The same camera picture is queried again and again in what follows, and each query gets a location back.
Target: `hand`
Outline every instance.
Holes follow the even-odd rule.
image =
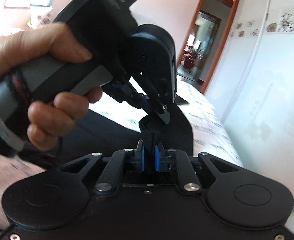
[[[0,78],[12,67],[46,53],[73,63],[92,58],[92,54],[78,43],[66,24],[53,23],[0,39]],[[94,88],[86,97],[62,92],[51,105],[33,102],[28,109],[31,122],[27,130],[29,140],[40,150],[51,149],[57,143],[57,136],[69,133],[75,119],[87,113],[89,102],[94,103],[101,96],[102,89]]]

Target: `bolt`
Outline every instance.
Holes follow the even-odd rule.
[[[20,236],[17,234],[11,234],[11,236],[9,237],[10,240],[20,240]]]
[[[190,191],[190,192],[194,192],[194,191],[197,191],[200,189],[200,186],[196,183],[187,183],[185,186],[184,186],[184,189],[186,191]]]
[[[274,240],[285,240],[285,236],[284,235],[277,235]]]
[[[111,190],[111,185],[109,183],[99,183],[96,185],[96,189],[100,192]]]

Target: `brown flower decoration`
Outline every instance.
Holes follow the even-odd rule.
[[[278,31],[283,32],[293,32],[294,31],[294,14],[285,13],[282,15],[282,20],[280,21],[280,28]]]
[[[255,20],[247,22],[247,27],[252,27],[255,24]]]
[[[251,33],[251,36],[258,36],[259,35],[259,30],[258,29],[254,29]]]
[[[245,32],[244,31],[240,31],[238,34],[238,37],[244,37],[245,36]]]
[[[276,32],[276,30],[277,30],[277,26],[278,26],[277,23],[270,23],[270,24],[268,24],[266,30],[267,30],[267,32],[269,32],[269,33],[274,33],[274,32]]]

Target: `silver screw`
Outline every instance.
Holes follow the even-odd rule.
[[[96,189],[101,192],[108,191],[111,190],[111,185],[109,183],[99,183],[96,185]]]
[[[17,234],[11,234],[9,237],[10,240],[20,240],[20,236]]]
[[[285,240],[285,236],[284,235],[277,235],[274,240]]]
[[[200,189],[200,186],[196,183],[187,183],[185,186],[184,186],[184,189],[186,191],[190,191],[190,192],[194,192],[194,191],[197,191]]]

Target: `mattress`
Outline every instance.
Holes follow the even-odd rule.
[[[134,79],[131,79],[130,82],[139,93],[144,93]],[[200,152],[207,152],[242,167],[242,162],[226,130],[215,115],[213,106],[192,85],[181,80],[177,82],[177,95],[189,103],[188,105],[180,105],[179,108],[192,126],[193,155],[198,156]],[[136,109],[127,102],[119,103],[105,93],[99,102],[90,104],[89,108],[135,131],[140,131],[138,122],[147,115],[142,109]]]

